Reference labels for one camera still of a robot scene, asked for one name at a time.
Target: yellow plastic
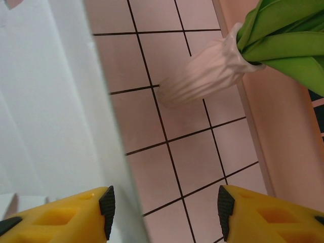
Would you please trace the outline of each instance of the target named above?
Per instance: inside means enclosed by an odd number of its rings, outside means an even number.
[[[12,217],[22,221],[0,237],[0,243],[104,243],[104,216],[99,199],[108,187],[99,187]]]
[[[224,186],[235,199],[228,243],[321,243],[324,213],[236,186]]]

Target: yellow robot part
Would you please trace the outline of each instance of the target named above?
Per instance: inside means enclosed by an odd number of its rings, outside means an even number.
[[[113,187],[99,187],[1,221],[0,243],[104,243],[114,210]]]
[[[236,186],[221,186],[218,214],[228,243],[322,243],[324,213]]]

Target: black rubber tip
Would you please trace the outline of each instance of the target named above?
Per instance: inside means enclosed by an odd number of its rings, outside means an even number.
[[[324,217],[322,217],[322,216],[315,216],[315,219],[316,219],[319,223],[321,223],[322,225],[324,225]]]
[[[0,236],[2,236],[3,234],[7,233],[10,229],[15,227],[20,221],[22,221],[21,217],[12,217],[0,221]]]
[[[226,191],[224,186],[220,186],[218,191],[217,207],[225,241],[227,241],[229,235],[229,217],[233,215],[234,204],[235,199]]]
[[[110,238],[111,227],[113,217],[115,216],[115,193],[113,186],[110,186],[108,190],[99,199],[99,207],[101,215],[105,217],[105,234],[107,240]]]

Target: white wall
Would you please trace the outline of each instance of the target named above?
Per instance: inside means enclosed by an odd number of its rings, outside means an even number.
[[[122,242],[148,242],[80,0],[0,0],[0,194],[114,185]]]

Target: floor tile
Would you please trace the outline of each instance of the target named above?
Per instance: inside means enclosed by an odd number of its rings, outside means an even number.
[[[95,40],[110,92],[150,85],[135,35],[96,36]]]
[[[133,32],[127,0],[85,0],[93,33]]]
[[[182,201],[144,217],[151,243],[193,243]]]
[[[143,213],[180,197],[166,145],[127,156],[138,189]]]
[[[210,41],[223,37],[220,30],[187,32],[186,36],[193,55],[203,50]]]
[[[236,85],[208,96],[205,102],[213,126],[245,116]]]
[[[227,178],[229,185],[239,186],[247,190],[267,194],[259,164],[253,165]]]
[[[224,176],[211,131],[171,142],[170,148],[184,195]]]
[[[159,104],[159,108],[168,139],[177,138],[209,127],[202,100],[177,108],[165,108],[162,104]]]
[[[189,59],[183,33],[140,35],[153,84],[159,84]]]
[[[126,152],[165,140],[151,89],[112,95],[111,100]]]
[[[218,189],[221,181],[185,199],[197,243],[212,243],[222,237],[217,211]]]
[[[177,0],[184,29],[218,29],[212,0]]]
[[[138,31],[181,29],[174,0],[130,0]]]
[[[258,161],[246,119],[214,129],[225,174]]]

